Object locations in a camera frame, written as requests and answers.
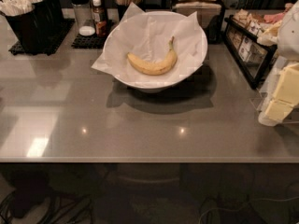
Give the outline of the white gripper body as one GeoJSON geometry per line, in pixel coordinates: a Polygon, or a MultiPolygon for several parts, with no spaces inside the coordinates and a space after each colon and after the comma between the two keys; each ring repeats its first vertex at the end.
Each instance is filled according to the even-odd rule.
{"type": "Polygon", "coordinates": [[[274,127],[276,125],[281,124],[291,114],[290,113],[283,121],[277,122],[277,121],[269,119],[264,113],[265,109],[269,105],[269,102],[271,100],[275,100],[273,98],[273,93],[274,93],[274,91],[276,89],[276,86],[278,84],[278,80],[279,80],[279,77],[280,77],[280,71],[284,67],[289,65],[290,63],[299,63],[299,62],[298,61],[289,61],[286,58],[279,56],[278,59],[276,60],[275,64],[274,64],[273,68],[271,69],[270,73],[268,74],[265,82],[263,83],[263,85],[259,89],[259,93],[261,94],[263,99],[258,104],[257,111],[259,112],[258,121],[262,125],[274,127]]]}

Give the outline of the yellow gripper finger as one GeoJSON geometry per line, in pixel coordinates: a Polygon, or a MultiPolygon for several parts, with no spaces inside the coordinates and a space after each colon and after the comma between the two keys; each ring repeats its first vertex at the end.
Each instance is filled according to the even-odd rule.
{"type": "Polygon", "coordinates": [[[293,106],[280,100],[271,100],[265,109],[265,115],[274,121],[283,121],[293,110],[293,106]]]}
{"type": "Polygon", "coordinates": [[[280,71],[273,98],[291,106],[299,104],[299,63],[290,63],[280,71]]]}

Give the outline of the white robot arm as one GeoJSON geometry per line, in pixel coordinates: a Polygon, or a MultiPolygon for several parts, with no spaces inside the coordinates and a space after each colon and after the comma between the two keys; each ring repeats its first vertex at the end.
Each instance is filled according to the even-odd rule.
{"type": "Polygon", "coordinates": [[[263,101],[258,117],[262,125],[276,126],[299,105],[299,1],[259,35],[257,42],[278,46],[278,58],[259,89],[263,101]]]}

